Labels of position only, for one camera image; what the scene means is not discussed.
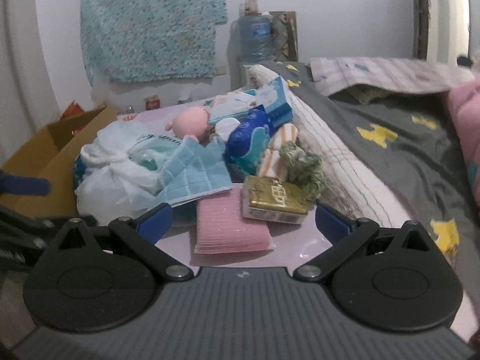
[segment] pink sponge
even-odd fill
[[[242,184],[198,201],[195,253],[219,254],[271,249],[265,221],[242,217]]]

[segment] tissue box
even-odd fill
[[[245,179],[242,197],[244,217],[300,224],[307,214],[305,194],[296,185],[257,176]]]

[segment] blue label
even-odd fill
[[[253,23],[250,30],[252,38],[265,38],[270,36],[270,23]]]

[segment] tied plastic bag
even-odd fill
[[[113,122],[80,151],[87,167],[78,186],[77,208],[100,225],[119,216],[137,218],[162,190],[159,172],[180,141],[148,135],[135,120]]]

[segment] pink plush toy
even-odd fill
[[[201,107],[190,107],[165,126],[167,131],[172,129],[177,138],[189,136],[201,142],[210,130],[208,112]]]

